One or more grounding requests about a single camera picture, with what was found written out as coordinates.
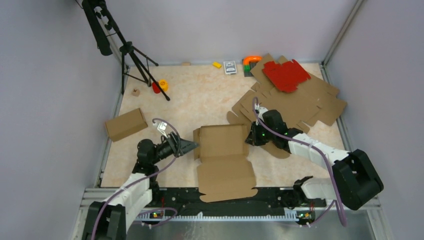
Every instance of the robotic arm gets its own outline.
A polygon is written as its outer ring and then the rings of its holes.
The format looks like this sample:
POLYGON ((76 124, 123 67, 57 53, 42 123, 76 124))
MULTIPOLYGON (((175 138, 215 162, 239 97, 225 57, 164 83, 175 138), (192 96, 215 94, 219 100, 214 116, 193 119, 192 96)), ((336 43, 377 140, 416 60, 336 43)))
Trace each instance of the robotic arm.
MULTIPOLYGON (((327 169, 323 157, 312 146, 320 149, 329 161, 332 169, 330 174, 334 177, 341 201, 346 207, 358 210, 384 189, 379 175, 364 151, 356 149, 353 152, 348 152, 327 146, 312 139, 297 128, 287 128, 277 110, 268 110, 265 107, 259 107, 259 105, 255 105, 255 110, 258 117, 268 128, 292 140, 278 137, 265 129, 258 121, 254 121, 245 142, 253 146, 273 142, 277 148, 307 158, 327 169)), ((336 199, 330 178, 307 176, 297 180, 293 188, 301 191, 307 199, 336 199)))
POLYGON ((109 199, 116 194, 106 198, 103 202, 95 201, 90 205, 83 230, 83 240, 92 239, 96 218, 106 202, 109 203, 100 217, 94 239, 125 240, 128 229, 142 209, 149 203, 160 201, 160 199, 156 199, 159 194, 155 194, 159 192, 156 176, 144 179, 134 185, 133 183, 157 173, 159 169, 155 164, 160 160, 171 155, 176 158, 183 156, 199 146, 196 142, 180 138, 174 132, 166 134, 167 124, 163 121, 156 126, 157 130, 162 133, 161 143, 154 144, 150 139, 143 139, 138 143, 137 162, 128 180, 115 192, 120 192, 120 194, 110 201, 109 199))

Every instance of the yellow block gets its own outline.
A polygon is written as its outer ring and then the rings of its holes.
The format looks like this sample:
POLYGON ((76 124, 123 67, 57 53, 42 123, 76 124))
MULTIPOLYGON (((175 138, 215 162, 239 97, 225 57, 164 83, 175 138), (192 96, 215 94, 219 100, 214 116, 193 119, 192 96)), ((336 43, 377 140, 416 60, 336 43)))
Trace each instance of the yellow block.
POLYGON ((219 64, 218 62, 216 62, 216 61, 214 61, 213 63, 212 63, 212 65, 214 65, 216 68, 221 68, 222 67, 222 65, 221 64, 219 64))
POLYGON ((164 92, 168 90, 168 82, 165 79, 159 81, 159 86, 164 92))

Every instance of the table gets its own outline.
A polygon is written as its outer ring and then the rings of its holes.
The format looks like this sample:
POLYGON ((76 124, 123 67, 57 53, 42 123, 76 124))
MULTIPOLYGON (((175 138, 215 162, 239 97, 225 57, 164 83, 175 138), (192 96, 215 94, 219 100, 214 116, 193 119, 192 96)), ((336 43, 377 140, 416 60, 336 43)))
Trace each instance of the table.
MULTIPOLYGON (((318 63, 303 63, 303 68, 322 79, 318 63)), ((193 140, 193 130, 205 125, 228 124, 226 114, 231 107, 256 82, 253 77, 244 77, 243 66, 237 65, 237 74, 225 75, 224 70, 212 65, 154 66, 150 67, 156 80, 165 79, 169 90, 166 92, 171 101, 162 94, 155 94, 145 83, 129 77, 120 106, 119 115, 141 108, 147 119, 148 128, 112 142, 106 162, 101 186, 120 187, 131 174, 137 160, 137 144, 142 139, 160 142, 160 133, 152 126, 152 118, 167 120, 186 140, 193 140), (139 96, 131 95, 137 88, 139 96)), ((132 67, 130 75, 141 78, 132 67)), ((327 126, 318 121, 308 133, 329 146, 343 149, 342 138, 336 123, 327 126)), ((157 181, 161 187, 198 187, 196 168, 200 160, 193 159, 190 152, 159 174, 157 181)), ((157 164, 159 169, 166 166, 171 157, 157 164)), ((252 162, 257 187, 292 186, 294 181, 304 176, 327 178, 326 169, 315 165, 300 156, 291 155, 277 159, 260 147, 250 146, 248 159, 252 162)))

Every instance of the black tripod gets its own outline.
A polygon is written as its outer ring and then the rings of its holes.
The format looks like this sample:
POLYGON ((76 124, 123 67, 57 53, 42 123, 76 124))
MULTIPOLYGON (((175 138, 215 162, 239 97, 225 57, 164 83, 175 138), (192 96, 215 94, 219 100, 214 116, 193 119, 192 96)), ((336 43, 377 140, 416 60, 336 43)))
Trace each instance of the black tripod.
POLYGON ((100 24, 98 22, 97 18, 101 18, 101 15, 104 17, 107 17, 108 22, 104 25, 104 27, 107 30, 114 29, 115 33, 119 37, 119 39, 122 42, 122 46, 119 48, 119 51, 121 52, 121 67, 122 67, 122 85, 121 85, 121 93, 124 94, 124 77, 125 75, 132 77, 134 79, 137 79, 139 81, 142 81, 143 83, 146 83, 147 86, 152 86, 153 84, 156 84, 157 88, 162 92, 162 94, 165 96, 166 100, 171 100, 170 97, 164 92, 164 90, 159 86, 159 83, 155 80, 155 78, 150 74, 150 71, 146 66, 140 61, 140 59, 137 57, 134 50, 146 58, 147 61, 152 62, 154 65, 158 66, 159 64, 155 61, 153 61, 150 57, 148 57, 146 54, 142 53, 140 50, 138 50, 135 46, 133 46, 133 43, 130 41, 126 41, 124 36, 122 35, 117 23, 115 22, 114 18, 112 17, 111 13, 109 12, 108 8, 106 7, 106 3, 104 0, 83 0, 82 1, 82 7, 85 11, 85 15, 87 16, 88 22, 90 23, 90 27, 93 31, 94 37, 97 41, 97 46, 100 49, 100 52, 103 55, 111 55, 112 51, 110 49, 109 41, 107 40, 107 36, 103 32, 102 28, 100 27, 100 24), (100 7, 100 14, 94 11, 94 8, 100 7), (129 54, 132 61, 134 62, 135 66, 137 67, 138 71, 141 73, 141 76, 143 79, 140 79, 138 77, 132 76, 128 73, 125 73, 125 56, 129 54))

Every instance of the beige table surface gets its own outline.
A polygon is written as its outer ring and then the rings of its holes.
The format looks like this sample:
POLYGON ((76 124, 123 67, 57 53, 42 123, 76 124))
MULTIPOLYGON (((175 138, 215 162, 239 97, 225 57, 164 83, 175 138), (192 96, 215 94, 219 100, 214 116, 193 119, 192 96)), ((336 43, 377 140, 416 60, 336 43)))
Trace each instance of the beige table surface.
MULTIPOLYGON (((301 65, 322 79, 317 63, 301 65)), ((156 80, 167 80, 169 90, 166 93, 171 101, 166 101, 162 94, 155 94, 145 83, 128 78, 119 115, 141 108, 149 127, 112 142, 102 187, 119 187, 127 180, 137 160, 139 141, 148 138, 154 143, 160 142, 161 135, 152 126, 152 118, 167 120, 183 139, 193 140, 193 130, 200 126, 228 124, 227 112, 255 83, 252 77, 244 77, 242 65, 237 66, 235 75, 225 75, 222 68, 212 65, 157 66, 151 67, 150 72, 156 80), (134 88, 141 91, 138 97, 131 95, 134 88)), ((141 78, 135 67, 131 68, 130 74, 141 78)), ((336 123, 327 126, 318 121, 311 127, 308 135, 329 146, 344 148, 336 123)), ((198 187, 196 168, 200 161, 193 158, 193 152, 178 158, 172 166, 158 175, 159 185, 198 187)), ((168 157, 157 166, 161 169, 171 159, 172 157, 168 157)), ((286 187, 305 176, 328 176, 325 169, 306 158, 291 155, 286 159, 277 159, 260 147, 250 146, 248 159, 252 162, 258 187, 286 187)))

